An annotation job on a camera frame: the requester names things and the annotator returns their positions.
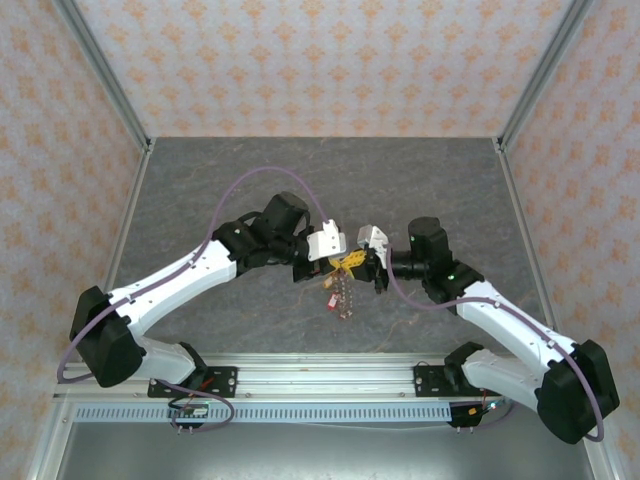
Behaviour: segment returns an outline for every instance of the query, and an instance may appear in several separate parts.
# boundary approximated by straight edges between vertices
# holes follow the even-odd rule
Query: gray tabletop
[[[116,285],[153,273],[202,241],[222,193],[261,165],[290,168],[316,192],[355,248],[358,229],[373,223],[398,249],[407,224],[437,216],[454,255],[473,266],[536,318],[541,308],[500,164],[489,139],[161,138],[150,158]],[[222,220],[261,210],[289,190],[286,176],[267,172],[243,183]],[[312,223],[320,217],[312,207]],[[428,302],[418,282],[402,282]],[[446,354],[476,341],[504,349],[448,311],[423,313],[393,291],[353,283],[354,309],[342,320],[327,310],[322,279],[293,284],[288,267],[255,270],[209,290],[149,331],[162,341],[191,343],[200,353]]]

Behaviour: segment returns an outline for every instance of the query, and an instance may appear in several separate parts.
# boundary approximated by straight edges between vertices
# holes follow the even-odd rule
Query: patterned wallpaper
[[[79,0],[151,136],[497,136],[570,0]]]
[[[596,0],[509,160],[564,329],[607,350],[640,478],[640,8]]]
[[[139,152],[51,0],[0,2],[0,478],[31,461]]]

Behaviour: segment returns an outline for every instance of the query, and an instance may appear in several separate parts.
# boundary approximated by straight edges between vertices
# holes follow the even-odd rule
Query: gray floor
[[[449,426],[231,424],[178,436],[168,424],[84,423],[69,445],[59,480],[593,479],[583,446],[554,438],[524,407],[473,435]]]
[[[279,165],[301,175],[349,237],[362,225],[408,248],[407,224],[437,216],[454,254],[482,272],[527,312],[539,300],[498,158],[489,139],[211,138],[158,139],[119,266],[116,285],[140,279],[202,241],[222,192],[240,174]],[[223,220],[264,208],[291,179],[266,173],[231,197]],[[320,222],[312,209],[312,220]],[[205,292],[149,332],[186,341],[201,353],[426,352],[445,354],[472,340],[504,351],[450,313],[421,313],[392,291],[354,284],[354,314],[327,311],[322,280],[293,284],[287,267],[269,267]],[[403,283],[428,301],[416,283]]]

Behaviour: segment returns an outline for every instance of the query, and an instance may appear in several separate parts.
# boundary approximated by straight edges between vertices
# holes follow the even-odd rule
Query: yellow object
[[[324,282],[322,282],[322,286],[328,290],[333,285],[334,280],[335,280],[335,278],[334,278],[333,272],[332,272],[332,273],[329,274],[327,279]]]
[[[330,258],[329,263],[332,267],[335,267],[336,270],[342,269],[347,272],[351,278],[353,278],[351,269],[362,265],[366,258],[367,254],[364,250],[356,250],[344,258]]]

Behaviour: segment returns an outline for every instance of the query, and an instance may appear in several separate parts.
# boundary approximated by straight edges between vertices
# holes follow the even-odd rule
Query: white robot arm
[[[303,218],[307,225],[296,234]],[[315,232],[308,219],[306,204],[283,192],[274,196],[263,212],[221,225],[199,256],[196,253],[200,248],[106,295],[98,287],[85,291],[78,302],[71,339],[98,313],[110,305],[120,305],[78,344],[98,383],[110,387],[135,374],[197,388],[202,379],[196,370],[204,362],[193,348],[185,343],[169,345],[152,340],[145,333],[193,297],[253,268],[291,265],[294,281],[331,271],[328,258],[344,254],[345,235],[333,220],[324,222],[322,230]],[[189,268],[172,275],[186,264]]]
[[[599,345],[591,340],[580,345],[542,325],[504,298],[480,273],[454,260],[437,218],[413,220],[409,238],[410,251],[389,255],[386,235],[375,226],[362,227],[358,244],[366,255],[360,266],[351,268],[354,278],[374,281],[378,292],[386,290],[389,271],[394,277],[421,280],[431,300],[447,303],[452,313],[482,328],[515,355],[499,357],[481,345],[463,345],[445,359],[444,374],[454,387],[470,385],[498,392],[537,411],[556,436],[576,443],[596,422],[576,373],[558,351],[562,349],[584,373],[603,417],[618,407],[613,376]]]

